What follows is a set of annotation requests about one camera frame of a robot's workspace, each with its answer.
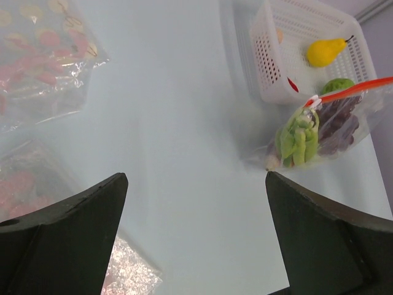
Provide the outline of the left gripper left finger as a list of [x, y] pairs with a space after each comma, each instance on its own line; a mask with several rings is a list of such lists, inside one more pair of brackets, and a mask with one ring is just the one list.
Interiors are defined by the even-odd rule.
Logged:
[[1, 223], [1, 294], [100, 294], [128, 189], [116, 173]]

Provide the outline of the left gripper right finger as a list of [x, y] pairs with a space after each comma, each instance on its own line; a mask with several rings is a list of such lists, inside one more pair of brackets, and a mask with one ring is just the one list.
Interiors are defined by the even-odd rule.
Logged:
[[392, 221], [270, 171], [265, 179], [289, 286], [277, 294], [392, 294]]

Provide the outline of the green onion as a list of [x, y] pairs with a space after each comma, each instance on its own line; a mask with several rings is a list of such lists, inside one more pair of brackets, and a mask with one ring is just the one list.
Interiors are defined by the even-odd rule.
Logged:
[[313, 108], [297, 109], [274, 140], [282, 166], [292, 168], [313, 159], [319, 147], [319, 116]]

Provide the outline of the red grapes bunch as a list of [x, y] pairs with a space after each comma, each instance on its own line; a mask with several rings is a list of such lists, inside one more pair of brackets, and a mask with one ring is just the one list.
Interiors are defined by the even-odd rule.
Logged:
[[354, 143], [354, 132], [359, 128], [359, 119], [352, 114], [362, 101], [361, 96], [323, 104], [318, 109], [320, 156], [331, 156], [346, 151]]

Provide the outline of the clear orange-zipper zip bag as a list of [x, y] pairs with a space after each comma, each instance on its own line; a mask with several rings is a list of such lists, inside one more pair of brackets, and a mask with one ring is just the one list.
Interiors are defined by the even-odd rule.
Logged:
[[390, 112], [391, 77], [358, 84], [333, 79], [296, 109], [248, 162], [274, 171], [336, 159], [366, 138]]

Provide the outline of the purple eggplant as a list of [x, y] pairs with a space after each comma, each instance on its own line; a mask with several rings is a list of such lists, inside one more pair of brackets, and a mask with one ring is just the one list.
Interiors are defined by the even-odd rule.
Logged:
[[266, 171], [274, 171], [281, 166], [281, 158], [278, 156], [274, 143], [268, 145], [266, 149], [264, 164]]

